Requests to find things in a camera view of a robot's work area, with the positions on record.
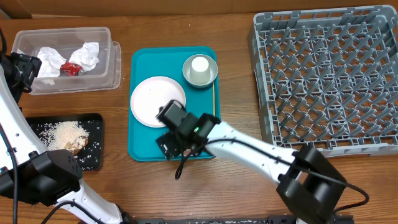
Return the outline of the large white plate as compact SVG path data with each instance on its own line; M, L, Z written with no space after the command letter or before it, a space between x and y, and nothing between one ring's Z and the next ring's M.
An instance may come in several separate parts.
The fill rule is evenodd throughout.
M170 100L177 100L186 105L186 96L183 88L169 77L156 76L145 79L135 87L130 98L130 108L134 117L141 124L150 128L162 128L164 123L156 116L160 107Z

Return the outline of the brown food scrap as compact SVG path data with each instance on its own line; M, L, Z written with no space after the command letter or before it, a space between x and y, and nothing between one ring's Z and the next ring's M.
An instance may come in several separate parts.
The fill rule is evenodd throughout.
M86 136L80 136L72 142L67 142L64 149L70 151L73 155L77 155L88 144Z

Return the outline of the white napkin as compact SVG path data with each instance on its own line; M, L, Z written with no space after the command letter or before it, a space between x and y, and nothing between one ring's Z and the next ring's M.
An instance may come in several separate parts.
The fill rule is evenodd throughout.
M91 71L99 63L99 43L97 42L85 42L82 48L74 51L70 56L69 60L63 58L59 52L50 47L42 47L37 57L42 62L38 78L43 78L44 84L54 85L54 78L59 77L61 74L66 74L60 70L60 67L66 63L76 63L82 66L83 75L86 72Z

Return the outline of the pile of rice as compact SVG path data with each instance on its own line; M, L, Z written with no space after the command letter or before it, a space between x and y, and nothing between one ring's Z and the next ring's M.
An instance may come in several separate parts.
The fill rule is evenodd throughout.
M39 133L39 139L49 150L64 149L67 142L72 142L80 136L89 137L89 132L77 121L45 123L44 130Z

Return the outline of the red snack wrapper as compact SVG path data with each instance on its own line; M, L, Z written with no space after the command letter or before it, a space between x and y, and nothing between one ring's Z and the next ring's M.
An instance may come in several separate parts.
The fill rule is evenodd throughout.
M83 73L83 68L79 64L66 62L61 67L60 70L65 72L70 77L79 76Z

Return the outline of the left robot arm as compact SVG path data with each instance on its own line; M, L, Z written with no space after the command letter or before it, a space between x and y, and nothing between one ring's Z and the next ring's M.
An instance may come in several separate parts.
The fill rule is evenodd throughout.
M85 223L127 223L119 206L86 184L74 156L48 150L22 114L17 102L40 65L36 57L1 54L1 195L14 203L62 208Z

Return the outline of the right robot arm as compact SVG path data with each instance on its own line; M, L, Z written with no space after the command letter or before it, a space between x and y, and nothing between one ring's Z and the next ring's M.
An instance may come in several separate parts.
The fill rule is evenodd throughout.
M299 223L330 223L345 178L317 149L278 147L239 132L211 114L197 118L177 101L158 109L170 143L181 151L207 152L247 166L275 183L276 191Z

